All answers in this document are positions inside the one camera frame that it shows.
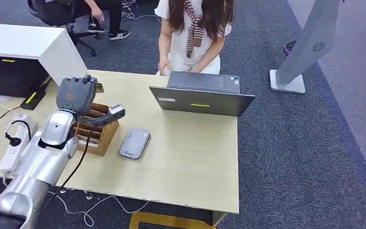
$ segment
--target office chair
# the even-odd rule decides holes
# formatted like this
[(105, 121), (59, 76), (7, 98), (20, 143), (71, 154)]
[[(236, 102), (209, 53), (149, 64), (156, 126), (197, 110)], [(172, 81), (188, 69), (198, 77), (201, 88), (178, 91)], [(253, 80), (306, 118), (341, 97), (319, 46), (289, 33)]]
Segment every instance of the office chair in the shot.
[(76, 46), (78, 44), (86, 47), (91, 51), (91, 56), (96, 56), (96, 51), (93, 47), (82, 41), (81, 37), (95, 36), (96, 39), (100, 39), (98, 33), (94, 32), (79, 32), (73, 31), (75, 19), (73, 18), (73, 12), (75, 9), (75, 0), (66, 0), (66, 3), (60, 3), (60, 1), (46, 2), (46, 0), (27, 0), (30, 13), (40, 19), (47, 25), (60, 27), (65, 25), (69, 37)]

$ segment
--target black box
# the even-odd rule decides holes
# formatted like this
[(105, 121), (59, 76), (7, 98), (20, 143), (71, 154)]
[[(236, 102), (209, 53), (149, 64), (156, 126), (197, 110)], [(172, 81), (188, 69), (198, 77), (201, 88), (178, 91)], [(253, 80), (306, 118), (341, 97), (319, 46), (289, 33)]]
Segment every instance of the black box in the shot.
[(38, 60), (0, 57), (0, 95), (28, 97), (48, 76)]

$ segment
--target white desk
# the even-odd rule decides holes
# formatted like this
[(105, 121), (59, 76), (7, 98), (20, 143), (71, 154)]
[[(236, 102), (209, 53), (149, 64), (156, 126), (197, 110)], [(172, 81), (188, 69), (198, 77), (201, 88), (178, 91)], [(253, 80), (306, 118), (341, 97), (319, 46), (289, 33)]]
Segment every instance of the white desk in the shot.
[(57, 85), (88, 71), (64, 28), (0, 24), (0, 56), (39, 60)]
[[(149, 86), (166, 86), (163, 76), (90, 71), (103, 83), (105, 93), (95, 102), (121, 103), (126, 116), (105, 156), (87, 154), (67, 184), (76, 189), (116, 196), (202, 208), (214, 211), (216, 225), (227, 213), (239, 213), (238, 139), (236, 117), (163, 111)], [(27, 111), (45, 124), (56, 109), (54, 84), (35, 111)], [(22, 99), (10, 99), (16, 107)], [(0, 108), (0, 115), (5, 111)], [(118, 150), (127, 131), (139, 127), (152, 138), (139, 160), (121, 156)], [(0, 128), (0, 160), (8, 145)], [(75, 168), (81, 152), (65, 168), (61, 184)]]

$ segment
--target white kiosk stand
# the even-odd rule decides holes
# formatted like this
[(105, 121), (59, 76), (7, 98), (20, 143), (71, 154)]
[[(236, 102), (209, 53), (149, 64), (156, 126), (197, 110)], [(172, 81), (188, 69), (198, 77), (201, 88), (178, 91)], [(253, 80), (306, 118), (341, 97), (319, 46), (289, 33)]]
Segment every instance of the white kiosk stand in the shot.
[(305, 93), (301, 73), (333, 48), (340, 1), (315, 1), (294, 48), (278, 70), (270, 70), (271, 90)]

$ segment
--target portable hard drive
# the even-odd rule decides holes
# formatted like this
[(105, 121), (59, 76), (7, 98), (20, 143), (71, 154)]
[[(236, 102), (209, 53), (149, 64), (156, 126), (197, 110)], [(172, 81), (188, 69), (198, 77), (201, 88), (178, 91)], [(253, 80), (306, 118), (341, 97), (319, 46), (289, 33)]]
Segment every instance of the portable hard drive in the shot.
[(132, 159), (140, 158), (149, 137), (150, 133), (147, 130), (129, 130), (121, 145), (120, 154)]

